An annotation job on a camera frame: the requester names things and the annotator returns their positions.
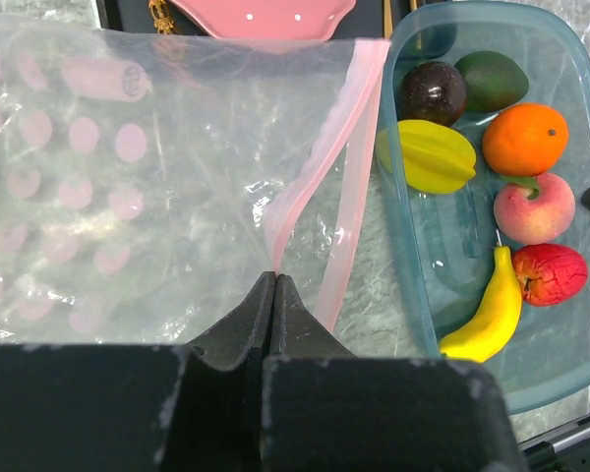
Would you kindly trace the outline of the orange fruit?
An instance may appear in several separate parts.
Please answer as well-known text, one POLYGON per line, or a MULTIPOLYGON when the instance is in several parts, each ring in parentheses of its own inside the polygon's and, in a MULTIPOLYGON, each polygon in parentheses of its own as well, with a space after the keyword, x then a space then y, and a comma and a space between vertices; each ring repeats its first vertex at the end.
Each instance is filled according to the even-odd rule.
POLYGON ((569 138, 564 117, 551 106, 520 103, 502 111, 487 127, 482 152, 498 174, 535 177, 562 157, 569 138))

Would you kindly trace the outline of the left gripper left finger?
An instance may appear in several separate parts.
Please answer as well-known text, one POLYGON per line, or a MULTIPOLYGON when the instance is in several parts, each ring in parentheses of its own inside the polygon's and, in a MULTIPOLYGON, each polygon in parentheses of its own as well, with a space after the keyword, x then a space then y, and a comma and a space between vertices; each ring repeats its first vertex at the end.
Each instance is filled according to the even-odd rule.
POLYGON ((188 343, 191 352, 219 372, 239 368, 265 344, 275 286, 275 273, 263 272, 239 305, 188 343))

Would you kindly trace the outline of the clear zip top bag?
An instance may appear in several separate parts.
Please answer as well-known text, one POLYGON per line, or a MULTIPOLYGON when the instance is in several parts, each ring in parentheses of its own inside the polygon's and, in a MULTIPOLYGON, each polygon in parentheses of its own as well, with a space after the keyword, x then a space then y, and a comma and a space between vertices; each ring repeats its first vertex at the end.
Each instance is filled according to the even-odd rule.
POLYGON ((0 14, 0 342, 186 342, 266 270, 333 328, 388 49, 0 14))

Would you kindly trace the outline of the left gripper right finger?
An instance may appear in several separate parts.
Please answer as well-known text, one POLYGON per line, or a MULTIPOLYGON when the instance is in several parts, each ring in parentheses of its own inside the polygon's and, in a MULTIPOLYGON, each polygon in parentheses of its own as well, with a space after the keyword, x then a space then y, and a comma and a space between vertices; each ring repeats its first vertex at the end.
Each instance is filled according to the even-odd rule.
POLYGON ((271 355, 289 358, 355 358, 306 308, 291 276, 276 279, 270 332, 271 355))

